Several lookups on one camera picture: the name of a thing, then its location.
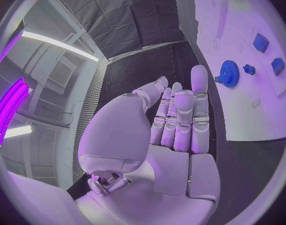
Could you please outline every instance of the air vent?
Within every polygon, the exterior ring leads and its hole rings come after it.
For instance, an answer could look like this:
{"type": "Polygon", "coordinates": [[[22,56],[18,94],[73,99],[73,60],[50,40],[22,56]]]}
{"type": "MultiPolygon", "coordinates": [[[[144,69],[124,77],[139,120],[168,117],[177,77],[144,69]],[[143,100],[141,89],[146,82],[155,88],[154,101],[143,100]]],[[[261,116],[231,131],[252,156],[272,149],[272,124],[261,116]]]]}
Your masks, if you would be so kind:
{"type": "Polygon", "coordinates": [[[73,71],[71,69],[59,61],[51,72],[49,79],[66,87],[72,73],[73,71]]]}

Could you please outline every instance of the white robotic hand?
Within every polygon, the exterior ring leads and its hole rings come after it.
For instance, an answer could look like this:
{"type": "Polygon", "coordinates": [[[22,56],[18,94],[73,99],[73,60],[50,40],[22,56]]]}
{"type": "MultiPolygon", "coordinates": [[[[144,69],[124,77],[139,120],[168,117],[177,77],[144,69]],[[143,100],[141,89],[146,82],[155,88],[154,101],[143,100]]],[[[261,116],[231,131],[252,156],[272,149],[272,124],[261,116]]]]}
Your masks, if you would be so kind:
{"type": "Polygon", "coordinates": [[[192,90],[182,90],[176,82],[163,94],[151,128],[150,143],[187,152],[207,153],[209,148],[209,115],[207,71],[197,65],[191,70],[192,90]]]}
{"type": "Polygon", "coordinates": [[[132,93],[116,97],[100,109],[80,140],[78,160],[92,175],[89,185],[101,196],[125,186],[123,173],[135,171],[146,159],[150,123],[145,112],[167,88],[162,76],[132,93]]]}

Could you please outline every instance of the blue gear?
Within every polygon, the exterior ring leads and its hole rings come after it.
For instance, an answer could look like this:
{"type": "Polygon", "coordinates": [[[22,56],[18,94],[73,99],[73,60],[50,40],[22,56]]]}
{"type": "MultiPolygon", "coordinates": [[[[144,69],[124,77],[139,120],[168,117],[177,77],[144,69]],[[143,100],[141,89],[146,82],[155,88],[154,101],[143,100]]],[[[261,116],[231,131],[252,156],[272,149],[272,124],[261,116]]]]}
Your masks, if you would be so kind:
{"type": "Polygon", "coordinates": [[[234,61],[227,60],[222,64],[220,70],[220,79],[227,88],[235,87],[240,78],[240,72],[234,61]]]}

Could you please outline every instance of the blue cube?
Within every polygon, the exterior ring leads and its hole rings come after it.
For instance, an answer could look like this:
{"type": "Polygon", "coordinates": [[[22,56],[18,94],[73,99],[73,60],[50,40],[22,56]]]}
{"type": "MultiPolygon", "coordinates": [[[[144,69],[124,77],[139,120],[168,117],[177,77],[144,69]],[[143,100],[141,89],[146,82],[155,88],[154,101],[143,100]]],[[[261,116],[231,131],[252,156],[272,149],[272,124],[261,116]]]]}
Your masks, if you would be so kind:
{"type": "Polygon", "coordinates": [[[280,73],[284,69],[284,62],[281,58],[275,58],[271,65],[276,76],[280,75],[280,73]]]}
{"type": "Polygon", "coordinates": [[[264,53],[269,45],[269,41],[262,34],[258,33],[253,45],[258,51],[264,53]]]}

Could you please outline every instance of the fluorescent light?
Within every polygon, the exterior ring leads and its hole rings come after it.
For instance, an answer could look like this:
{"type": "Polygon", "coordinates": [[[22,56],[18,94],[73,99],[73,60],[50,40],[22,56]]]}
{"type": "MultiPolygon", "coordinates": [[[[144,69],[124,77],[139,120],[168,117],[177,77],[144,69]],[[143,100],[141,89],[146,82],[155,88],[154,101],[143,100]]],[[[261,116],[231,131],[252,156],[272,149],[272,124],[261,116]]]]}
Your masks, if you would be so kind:
{"type": "Polygon", "coordinates": [[[94,60],[96,62],[99,61],[98,58],[96,58],[95,56],[92,56],[84,51],[81,51],[80,49],[78,48],[75,48],[73,46],[70,46],[64,42],[61,42],[61,41],[57,41],[53,38],[50,38],[50,37],[47,37],[47,36],[43,36],[43,35],[39,35],[39,34],[36,34],[36,33],[33,33],[33,32],[29,32],[29,31],[24,31],[23,34],[22,34],[22,37],[25,37],[25,38],[30,38],[30,39],[36,39],[36,40],[39,40],[39,41],[42,41],[42,42],[46,42],[46,43],[49,43],[49,44],[53,44],[55,46],[58,46],[58,47],[61,47],[63,49],[66,49],[66,50],[69,50],[69,51],[72,51],[72,52],[75,52],[77,54],[80,54],[88,59],[91,59],[91,60],[94,60]]]}
{"type": "Polygon", "coordinates": [[[4,138],[11,138],[19,135],[32,133],[31,126],[21,126],[16,128],[8,129],[4,138]]]}

